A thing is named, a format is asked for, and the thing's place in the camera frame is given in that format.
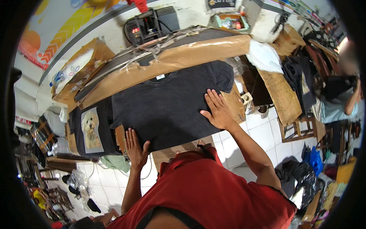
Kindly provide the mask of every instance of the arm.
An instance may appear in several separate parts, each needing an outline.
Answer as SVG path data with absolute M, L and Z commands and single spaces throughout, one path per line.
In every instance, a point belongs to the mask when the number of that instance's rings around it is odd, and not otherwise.
M 356 89 L 353 92 L 353 95 L 347 100 L 347 103 L 344 108 L 344 113 L 347 115 L 351 115 L 353 108 L 355 107 L 355 103 L 358 103 L 361 99 L 361 81 L 360 79 L 357 82 Z
M 280 190 L 285 196 L 285 192 L 281 189 L 281 182 L 275 173 L 273 164 L 264 150 L 235 122 L 229 107 L 227 106 L 222 95 L 218 95 L 215 90 L 207 90 L 205 99 L 211 109 L 212 114 L 208 111 L 200 111 L 212 125 L 219 129 L 227 130 L 238 144 L 249 168 L 258 177 L 257 183 L 272 186 Z
M 121 215 L 125 215 L 131 207 L 141 198 L 140 176 L 142 167 L 147 162 L 147 150 L 150 142 L 146 141 L 143 145 L 143 151 L 137 140 L 135 130 L 131 128 L 126 131 L 126 148 L 128 157 L 131 160 L 130 177 L 128 178 L 126 192 L 121 206 Z

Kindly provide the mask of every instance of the white tile floor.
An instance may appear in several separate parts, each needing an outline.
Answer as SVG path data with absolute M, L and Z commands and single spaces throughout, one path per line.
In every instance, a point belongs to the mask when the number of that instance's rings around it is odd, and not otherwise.
M 281 163 L 284 158 L 290 156 L 294 156 L 301 161 L 301 152 L 304 142 L 310 147 L 316 145 L 316 139 L 314 138 L 282 143 L 275 108 L 269 109 L 268 117 L 265 119 L 261 119 L 260 115 L 248 115 L 246 117 L 246 122 L 240 124 L 240 126 L 265 150 L 274 167 Z M 307 129 L 306 124 L 302 124 L 301 128 Z M 239 147 L 227 131 L 213 134 L 212 138 L 224 167 L 232 170 L 244 162 Z M 142 195 L 146 194 L 156 183 L 157 170 L 154 164 L 153 158 L 149 156 L 149 160 L 141 172 L 141 178 L 145 178 L 141 180 Z M 90 186 L 93 191 L 91 197 L 101 209 L 102 213 L 108 212 L 108 209 L 111 207 L 120 212 L 128 177 L 118 170 L 103 169 L 92 162 L 78 163 L 78 169 L 85 173 L 86 177 L 89 177 L 92 174 L 90 177 Z M 60 176 L 66 174 L 61 171 L 56 171 L 56 173 L 59 173 Z M 69 198 L 75 207 L 74 211 L 67 212 L 71 219 L 75 218 L 78 220 L 86 216 L 101 215 L 99 213 L 91 212 L 87 207 L 85 208 L 82 201 L 75 199 L 75 195 L 68 191 L 68 186 L 62 183 L 61 180 L 56 182 L 50 181 L 48 183 L 50 187 L 59 185 L 68 193 Z

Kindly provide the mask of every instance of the t-shirt sleeve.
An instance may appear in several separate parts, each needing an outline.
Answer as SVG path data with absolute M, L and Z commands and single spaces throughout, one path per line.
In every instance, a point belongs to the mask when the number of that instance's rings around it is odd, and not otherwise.
M 216 86 L 220 91 L 230 93 L 234 83 L 234 72 L 230 64 L 217 60 L 211 62 Z

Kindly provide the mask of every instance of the dog print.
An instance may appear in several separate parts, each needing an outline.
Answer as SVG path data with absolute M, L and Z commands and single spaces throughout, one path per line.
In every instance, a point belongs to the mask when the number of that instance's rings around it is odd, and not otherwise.
M 85 145 L 89 149 L 101 146 L 101 142 L 95 130 L 98 124 L 98 116 L 92 111 L 87 111 L 81 121 L 81 130 L 85 133 Z

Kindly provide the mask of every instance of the red shirt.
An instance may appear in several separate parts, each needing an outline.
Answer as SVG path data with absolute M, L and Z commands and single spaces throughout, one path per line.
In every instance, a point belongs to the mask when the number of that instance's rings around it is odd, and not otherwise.
M 279 190 L 225 169 L 209 148 L 217 162 L 198 152 L 163 162 L 156 184 L 108 229 L 136 228 L 157 206 L 179 210 L 204 228 L 288 228 L 296 206 Z

